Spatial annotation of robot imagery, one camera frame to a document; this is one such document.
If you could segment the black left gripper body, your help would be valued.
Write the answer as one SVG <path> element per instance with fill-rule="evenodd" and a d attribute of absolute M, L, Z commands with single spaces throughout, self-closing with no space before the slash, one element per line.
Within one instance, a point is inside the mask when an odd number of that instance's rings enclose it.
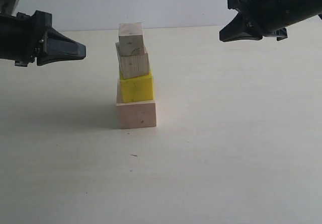
<path fill-rule="evenodd" d="M 16 16 L 1 14 L 1 59 L 27 67 L 40 54 L 50 28 L 51 13 L 36 10 L 31 16 L 20 12 Z"/>

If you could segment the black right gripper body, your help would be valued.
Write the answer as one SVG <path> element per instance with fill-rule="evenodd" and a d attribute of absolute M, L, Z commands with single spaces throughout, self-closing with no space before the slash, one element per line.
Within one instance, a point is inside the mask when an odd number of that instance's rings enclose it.
<path fill-rule="evenodd" d="M 313 17 L 321 18 L 321 0 L 255 1 L 255 19 L 266 37 L 285 39 L 286 27 Z"/>

